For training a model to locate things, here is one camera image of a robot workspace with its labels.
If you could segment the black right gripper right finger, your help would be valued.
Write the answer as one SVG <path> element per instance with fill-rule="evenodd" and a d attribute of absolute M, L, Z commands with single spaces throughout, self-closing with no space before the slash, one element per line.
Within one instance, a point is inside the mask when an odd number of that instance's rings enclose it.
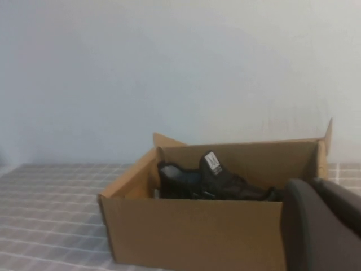
<path fill-rule="evenodd" d="M 313 179 L 311 185 L 334 215 L 360 236 L 360 196 L 321 178 Z"/>

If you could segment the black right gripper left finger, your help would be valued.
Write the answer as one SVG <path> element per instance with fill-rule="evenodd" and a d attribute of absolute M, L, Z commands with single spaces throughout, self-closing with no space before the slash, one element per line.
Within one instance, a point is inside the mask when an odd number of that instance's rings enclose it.
<path fill-rule="evenodd" d="M 287 183 L 281 237 L 287 270 L 360 270 L 360 236 L 334 215 L 311 181 Z"/>

